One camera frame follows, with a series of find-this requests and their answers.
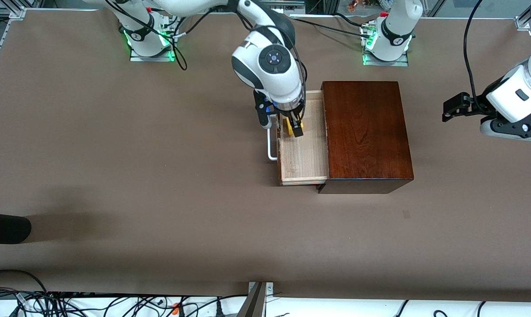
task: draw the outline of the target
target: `green led light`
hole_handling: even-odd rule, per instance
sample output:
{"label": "green led light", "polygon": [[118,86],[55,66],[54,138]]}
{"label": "green led light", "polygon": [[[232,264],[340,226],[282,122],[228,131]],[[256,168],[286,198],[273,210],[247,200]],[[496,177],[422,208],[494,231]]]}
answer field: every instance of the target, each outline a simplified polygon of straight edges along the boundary
{"label": "green led light", "polygon": [[373,34],[369,37],[366,48],[368,50],[372,50],[375,46],[375,42],[377,41],[377,32],[373,32]]}
{"label": "green led light", "polygon": [[132,47],[132,44],[130,44],[130,38],[128,37],[128,34],[126,34],[126,32],[124,32],[124,36],[126,36],[126,43],[128,44],[128,46]]}
{"label": "green led light", "polygon": [[169,41],[168,41],[168,40],[166,40],[166,39],[165,39],[163,36],[161,36],[161,35],[160,35],[159,37],[160,37],[161,44],[162,44],[163,46],[168,46],[168,45],[169,45]]}
{"label": "green led light", "polygon": [[173,51],[167,52],[167,56],[169,57],[169,62],[175,61],[175,53]]}

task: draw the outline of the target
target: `mounting plate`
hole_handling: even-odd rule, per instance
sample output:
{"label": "mounting plate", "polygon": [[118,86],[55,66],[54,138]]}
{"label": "mounting plate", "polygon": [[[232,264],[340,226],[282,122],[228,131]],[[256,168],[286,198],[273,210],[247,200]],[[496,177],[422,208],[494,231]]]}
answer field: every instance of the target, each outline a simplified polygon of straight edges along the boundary
{"label": "mounting plate", "polygon": [[[360,28],[360,34],[366,34],[371,37],[376,37],[377,23],[376,20],[371,20],[370,22],[362,24]],[[376,58],[373,53],[366,49],[368,42],[372,38],[361,38],[361,48],[362,48],[362,58],[364,65],[373,65],[373,66],[408,66],[408,54],[406,52],[392,62],[387,62]]]}

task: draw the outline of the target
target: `wood grain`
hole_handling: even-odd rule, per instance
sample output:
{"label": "wood grain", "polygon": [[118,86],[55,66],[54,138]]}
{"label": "wood grain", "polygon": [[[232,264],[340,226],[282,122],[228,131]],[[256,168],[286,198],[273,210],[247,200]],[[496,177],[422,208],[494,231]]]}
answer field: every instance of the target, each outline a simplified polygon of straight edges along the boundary
{"label": "wood grain", "polygon": [[397,82],[323,82],[330,179],[413,179]]}
{"label": "wood grain", "polygon": [[322,90],[306,92],[302,120],[304,135],[288,135],[285,123],[278,129],[282,185],[322,184],[328,178],[328,152]]}

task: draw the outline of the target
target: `black cylinder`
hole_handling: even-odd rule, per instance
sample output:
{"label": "black cylinder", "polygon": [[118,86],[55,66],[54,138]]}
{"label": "black cylinder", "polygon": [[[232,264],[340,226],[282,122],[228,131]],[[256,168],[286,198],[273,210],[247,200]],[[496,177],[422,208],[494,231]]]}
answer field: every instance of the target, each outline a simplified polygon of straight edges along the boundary
{"label": "black cylinder", "polygon": [[0,244],[21,243],[28,237],[31,228],[27,218],[0,214]]}

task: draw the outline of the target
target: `wooden drawer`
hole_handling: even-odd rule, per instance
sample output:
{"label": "wooden drawer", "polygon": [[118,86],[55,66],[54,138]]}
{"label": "wooden drawer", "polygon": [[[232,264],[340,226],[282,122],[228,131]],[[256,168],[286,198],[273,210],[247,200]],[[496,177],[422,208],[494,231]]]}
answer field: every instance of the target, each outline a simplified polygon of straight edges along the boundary
{"label": "wooden drawer", "polygon": [[324,82],[306,92],[304,135],[278,121],[282,185],[320,193],[390,193],[414,179],[397,82]]}
{"label": "wooden drawer", "polygon": [[281,185],[324,184],[328,179],[328,147],[322,90],[306,92],[304,135],[288,135],[277,120],[277,164]]}

